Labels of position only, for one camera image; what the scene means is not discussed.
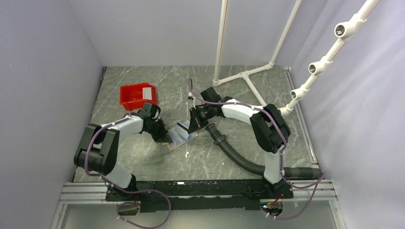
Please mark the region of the tan leather card holder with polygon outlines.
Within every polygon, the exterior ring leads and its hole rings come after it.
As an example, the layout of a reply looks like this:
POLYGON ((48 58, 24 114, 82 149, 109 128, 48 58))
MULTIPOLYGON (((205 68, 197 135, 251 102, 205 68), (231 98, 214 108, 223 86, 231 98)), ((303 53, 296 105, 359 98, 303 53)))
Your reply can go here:
POLYGON ((198 134, 196 132, 191 133, 189 135, 188 138, 183 138, 182 136, 180 136, 177 132, 175 132, 174 128, 170 129, 169 132, 169 136, 171 137, 171 139, 173 140, 172 143, 170 144, 166 144, 165 146, 167 146, 167 148, 172 151, 178 147, 180 147, 181 145, 191 141, 194 138, 198 137, 198 134))

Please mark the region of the red plastic bin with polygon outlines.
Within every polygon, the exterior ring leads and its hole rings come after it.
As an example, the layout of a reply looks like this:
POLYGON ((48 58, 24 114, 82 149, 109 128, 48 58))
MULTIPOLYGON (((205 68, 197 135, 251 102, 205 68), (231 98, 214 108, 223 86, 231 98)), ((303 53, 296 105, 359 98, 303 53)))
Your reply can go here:
POLYGON ((149 83, 138 83, 123 85, 120 87, 119 103, 124 107, 126 111, 132 111, 143 107, 145 102, 157 104, 157 92, 156 87, 149 83), (143 100, 142 88, 152 88, 152 100, 143 100))

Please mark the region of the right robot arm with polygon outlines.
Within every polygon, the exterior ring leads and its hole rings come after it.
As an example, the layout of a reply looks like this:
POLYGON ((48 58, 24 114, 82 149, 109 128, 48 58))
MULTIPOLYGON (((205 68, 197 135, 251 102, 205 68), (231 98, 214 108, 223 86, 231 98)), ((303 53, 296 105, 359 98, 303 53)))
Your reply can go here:
POLYGON ((291 131, 274 105, 253 106, 227 96, 218 102, 206 101, 190 108, 189 112, 188 133, 205 128, 214 144, 219 146, 232 161, 244 170, 263 176, 268 181, 263 185, 263 192, 267 197, 275 198, 281 193, 282 186, 279 182, 284 175, 281 156, 291 131), (241 156, 227 142, 225 135, 209 123, 209 119, 216 116, 239 120, 252 127, 256 142, 265 152, 263 166, 241 156))

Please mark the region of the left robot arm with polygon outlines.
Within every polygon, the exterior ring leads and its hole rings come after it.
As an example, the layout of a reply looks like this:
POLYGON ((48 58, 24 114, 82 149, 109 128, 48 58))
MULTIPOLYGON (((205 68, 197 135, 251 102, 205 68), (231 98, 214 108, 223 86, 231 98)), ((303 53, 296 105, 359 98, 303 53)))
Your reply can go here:
POLYGON ((126 113, 117 121, 87 125, 74 164, 84 169, 88 176, 101 177, 118 189, 124 200, 132 200, 138 191, 136 177, 117 163, 119 143, 144 132, 150 134, 156 143, 172 143, 164 121, 159 117, 160 112, 158 105, 145 103, 136 113, 126 113))

